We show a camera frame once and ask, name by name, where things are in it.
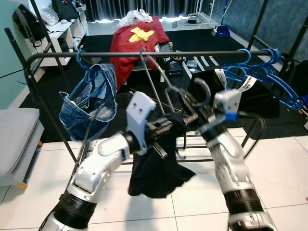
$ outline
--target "teal wall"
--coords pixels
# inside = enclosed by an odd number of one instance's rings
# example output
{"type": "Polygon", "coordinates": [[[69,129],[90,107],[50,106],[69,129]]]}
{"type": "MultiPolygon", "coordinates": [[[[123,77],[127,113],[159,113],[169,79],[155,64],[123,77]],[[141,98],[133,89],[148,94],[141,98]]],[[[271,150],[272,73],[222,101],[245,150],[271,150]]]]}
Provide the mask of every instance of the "teal wall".
{"type": "MultiPolygon", "coordinates": [[[[14,10],[19,6],[16,2],[1,0],[0,14],[0,76],[22,69],[22,66],[4,32],[4,28],[9,27],[18,42],[25,57],[31,55],[26,45],[23,35],[12,20],[14,10]]],[[[0,109],[7,108],[20,92],[27,87],[17,80],[25,83],[24,73],[18,72],[0,79],[0,109]]]]}
{"type": "MultiPolygon", "coordinates": [[[[209,15],[209,3],[203,0],[203,12],[209,15]]],[[[219,21],[226,0],[216,0],[213,18],[219,21]]],[[[254,30],[264,0],[233,0],[223,20],[234,33],[249,40],[254,30]]],[[[257,36],[271,47],[289,52],[308,14],[307,0],[269,0],[257,36]]],[[[295,58],[308,59],[308,32],[299,46],[295,58]]],[[[259,49],[263,47],[254,42],[259,49]]]]}

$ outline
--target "white tile floor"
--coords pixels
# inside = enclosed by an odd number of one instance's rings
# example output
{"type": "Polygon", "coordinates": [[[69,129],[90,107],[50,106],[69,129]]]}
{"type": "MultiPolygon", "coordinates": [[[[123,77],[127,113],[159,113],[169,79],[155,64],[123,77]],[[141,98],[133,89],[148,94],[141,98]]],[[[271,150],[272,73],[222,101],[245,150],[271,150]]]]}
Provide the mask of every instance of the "white tile floor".
{"type": "MultiPolygon", "coordinates": [[[[231,133],[238,142],[245,135],[241,128],[231,133]]],[[[189,139],[188,144],[204,144],[198,137],[189,139]]],[[[77,154],[79,144],[70,144],[77,154]]],[[[69,153],[60,142],[46,143],[38,152],[25,191],[0,187],[0,230],[36,231],[64,191],[73,168],[69,153]]],[[[187,149],[181,155],[207,158],[210,153],[205,148],[187,149]]],[[[277,229],[307,231],[308,136],[261,140],[246,162],[277,229]]],[[[197,176],[166,199],[156,200],[130,197],[131,166],[121,166],[90,220],[89,231],[225,231],[228,213],[213,163],[183,165],[197,176]]]]}

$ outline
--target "red t-shirt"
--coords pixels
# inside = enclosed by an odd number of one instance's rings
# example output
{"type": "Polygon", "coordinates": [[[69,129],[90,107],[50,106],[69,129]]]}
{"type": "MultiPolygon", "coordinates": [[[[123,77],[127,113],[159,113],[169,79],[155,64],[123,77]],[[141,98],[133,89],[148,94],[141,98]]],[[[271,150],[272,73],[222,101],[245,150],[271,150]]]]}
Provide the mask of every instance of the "red t-shirt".
{"type": "MultiPolygon", "coordinates": [[[[112,38],[110,52],[139,52],[141,47],[144,47],[148,52],[154,52],[154,47],[157,43],[169,42],[169,37],[164,32],[164,29],[158,17],[153,17],[152,23],[140,22],[134,26],[124,26],[118,29],[112,38]],[[139,27],[141,30],[148,32],[154,31],[147,42],[140,40],[137,42],[129,42],[131,36],[134,35],[133,28],[139,27]]],[[[119,91],[123,83],[129,77],[132,69],[134,68],[135,61],[140,57],[112,57],[110,63],[115,66],[115,74],[117,81],[117,90],[119,91]]],[[[154,65],[150,63],[151,68],[155,69],[154,65]]]]}

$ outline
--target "jeans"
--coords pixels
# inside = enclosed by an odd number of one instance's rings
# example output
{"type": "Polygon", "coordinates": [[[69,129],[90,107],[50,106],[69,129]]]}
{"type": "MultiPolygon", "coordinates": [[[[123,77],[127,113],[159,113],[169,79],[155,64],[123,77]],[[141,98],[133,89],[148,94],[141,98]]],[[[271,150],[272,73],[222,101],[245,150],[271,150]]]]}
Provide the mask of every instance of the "jeans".
{"type": "Polygon", "coordinates": [[[92,81],[75,99],[69,100],[67,93],[59,92],[64,100],[59,119],[73,141],[85,139],[92,119],[88,141],[99,138],[116,115],[116,75],[113,64],[95,64],[90,68],[89,75],[92,81]]]}

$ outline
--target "white tag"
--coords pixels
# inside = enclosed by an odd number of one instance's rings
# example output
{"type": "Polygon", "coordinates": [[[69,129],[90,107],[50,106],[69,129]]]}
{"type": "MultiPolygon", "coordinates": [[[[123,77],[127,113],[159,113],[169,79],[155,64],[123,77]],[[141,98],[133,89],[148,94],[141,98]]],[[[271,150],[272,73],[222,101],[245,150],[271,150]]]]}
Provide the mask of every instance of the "white tag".
{"type": "Polygon", "coordinates": [[[223,69],[214,69],[214,71],[215,71],[217,77],[219,78],[219,80],[221,81],[223,88],[226,89],[227,79],[226,79],[226,76],[225,76],[225,72],[223,71],[223,69]]]}
{"type": "Polygon", "coordinates": [[[252,88],[252,86],[255,84],[257,79],[252,76],[248,76],[245,80],[244,84],[238,89],[240,92],[247,91],[252,88]]]}

